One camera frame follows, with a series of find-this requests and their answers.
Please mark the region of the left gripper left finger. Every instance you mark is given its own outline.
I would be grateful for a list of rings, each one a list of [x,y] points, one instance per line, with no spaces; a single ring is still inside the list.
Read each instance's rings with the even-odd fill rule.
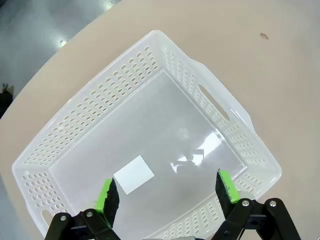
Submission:
[[[118,240],[113,230],[120,198],[116,182],[107,179],[94,208],[88,208],[72,216],[67,212],[54,215],[46,240]]]

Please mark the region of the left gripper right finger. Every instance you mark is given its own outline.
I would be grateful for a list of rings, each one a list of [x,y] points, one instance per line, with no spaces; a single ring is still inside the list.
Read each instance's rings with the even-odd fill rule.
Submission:
[[[265,203],[241,198],[229,173],[218,170],[215,193],[225,220],[213,240],[239,240],[246,230],[255,230],[262,240],[299,240],[301,237],[284,204],[279,198]]]

